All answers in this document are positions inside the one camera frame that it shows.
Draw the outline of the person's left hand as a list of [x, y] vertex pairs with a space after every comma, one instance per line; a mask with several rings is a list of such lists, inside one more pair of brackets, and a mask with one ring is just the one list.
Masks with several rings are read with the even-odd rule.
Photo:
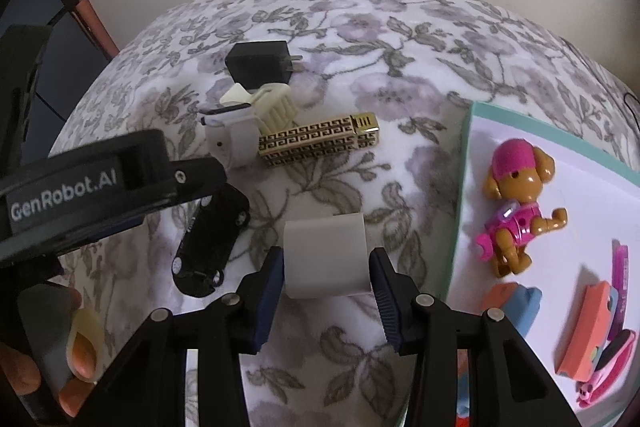
[[99, 315], [74, 288], [44, 283], [19, 293], [1, 320], [1, 375], [20, 426], [66, 426], [102, 373]]

